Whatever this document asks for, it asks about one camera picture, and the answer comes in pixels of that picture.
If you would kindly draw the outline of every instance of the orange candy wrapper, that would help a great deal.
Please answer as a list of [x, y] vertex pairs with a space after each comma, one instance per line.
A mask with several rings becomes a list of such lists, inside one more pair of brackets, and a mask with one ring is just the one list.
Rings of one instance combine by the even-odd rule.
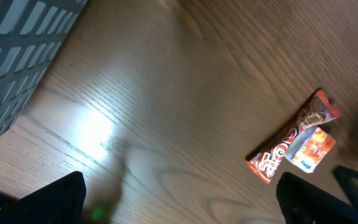
[[[303, 168], [305, 165], [302, 164], [303, 161], [303, 163], [310, 167], [307, 172], [312, 172], [324, 155], [335, 144], [334, 139], [319, 128], [316, 129], [315, 126], [332, 121], [339, 117], [339, 115], [339, 111], [329, 104], [324, 91], [315, 91], [295, 117], [282, 130], [273, 135], [268, 141], [262, 143], [246, 157], [246, 164], [264, 182], [269, 183], [289, 149], [291, 152], [290, 157], [285, 157], [294, 165], [305, 170]], [[318, 133], [326, 134], [324, 140], [327, 142], [322, 142], [323, 144], [319, 145], [324, 149], [317, 149], [312, 153], [311, 150], [315, 149], [316, 141], [320, 140], [318, 139]], [[317, 159], [316, 155], [318, 154], [324, 155]]]

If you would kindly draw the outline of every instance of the wooden table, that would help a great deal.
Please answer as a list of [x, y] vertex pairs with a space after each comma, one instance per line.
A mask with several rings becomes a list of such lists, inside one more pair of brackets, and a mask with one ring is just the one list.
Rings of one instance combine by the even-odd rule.
[[[319, 86], [335, 148], [263, 183], [244, 156]], [[358, 1], [100, 0], [0, 138], [0, 191], [80, 170], [115, 223], [283, 223], [282, 172], [345, 200], [337, 164], [358, 170]]]

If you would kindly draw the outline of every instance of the black object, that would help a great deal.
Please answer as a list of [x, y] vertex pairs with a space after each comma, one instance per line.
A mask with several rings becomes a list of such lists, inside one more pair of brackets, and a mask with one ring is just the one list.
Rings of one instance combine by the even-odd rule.
[[276, 193], [287, 224], [358, 223], [358, 190], [349, 182], [358, 172], [339, 166], [334, 174], [354, 207], [289, 172], [282, 175]]
[[12, 127], [87, 0], [0, 0], [0, 136]]
[[86, 195], [81, 172], [73, 172], [16, 201], [0, 196], [0, 224], [81, 222]]

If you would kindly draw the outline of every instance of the wooden surface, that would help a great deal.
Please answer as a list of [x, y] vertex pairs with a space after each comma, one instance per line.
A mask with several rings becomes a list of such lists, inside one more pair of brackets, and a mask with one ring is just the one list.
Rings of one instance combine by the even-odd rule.
[[[335, 148], [263, 183], [244, 156], [319, 86]], [[0, 191], [80, 170], [114, 223], [283, 223], [282, 172], [345, 199], [336, 164], [358, 170], [358, 0], [99, 0], [0, 138]]]

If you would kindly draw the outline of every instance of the green object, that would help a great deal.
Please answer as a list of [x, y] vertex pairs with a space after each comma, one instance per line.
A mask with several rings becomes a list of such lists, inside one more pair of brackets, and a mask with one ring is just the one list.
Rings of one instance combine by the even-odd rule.
[[102, 221], [104, 220], [106, 216], [106, 206], [104, 205], [98, 205], [95, 207], [95, 209], [92, 211], [92, 220], [96, 221]]

